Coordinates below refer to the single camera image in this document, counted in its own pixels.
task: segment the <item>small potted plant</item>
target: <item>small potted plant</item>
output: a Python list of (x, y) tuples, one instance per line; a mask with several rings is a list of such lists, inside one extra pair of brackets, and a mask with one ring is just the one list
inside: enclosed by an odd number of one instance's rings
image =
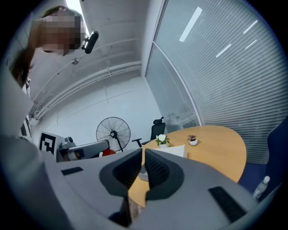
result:
[(160, 134), (159, 136), (156, 136), (156, 143), (158, 146), (160, 146), (160, 148), (168, 148), (170, 144), (169, 141), (170, 139), (164, 134)]
[(194, 135), (189, 135), (187, 140), (189, 140), (189, 144), (192, 146), (195, 146), (198, 144), (198, 140), (196, 139), (196, 136)]

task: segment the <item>ceiling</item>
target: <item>ceiling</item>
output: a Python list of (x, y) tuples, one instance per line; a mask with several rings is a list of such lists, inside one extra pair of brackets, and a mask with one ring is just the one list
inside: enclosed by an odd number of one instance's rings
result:
[[(98, 31), (99, 38), (92, 53), (79, 49), (67, 56), (44, 53), (36, 50), (29, 74), (30, 98), (34, 106), (30, 116), (40, 118), (60, 99), (108, 76), (124, 71), (139, 71), (141, 0), (94, 0), (80, 1), (89, 32)], [(33, 17), (39, 17), (45, 10), (56, 5), (66, 5), (65, 0), (50, 0), (39, 6)], [(77, 58), (79, 63), (73, 65)]]

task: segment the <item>black fan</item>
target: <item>black fan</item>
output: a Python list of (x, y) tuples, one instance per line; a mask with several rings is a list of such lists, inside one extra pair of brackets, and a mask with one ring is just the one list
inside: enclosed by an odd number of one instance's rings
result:
[(119, 117), (108, 117), (100, 122), (96, 131), (98, 141), (108, 140), (114, 151), (126, 147), (130, 140), (130, 128), (125, 121)]

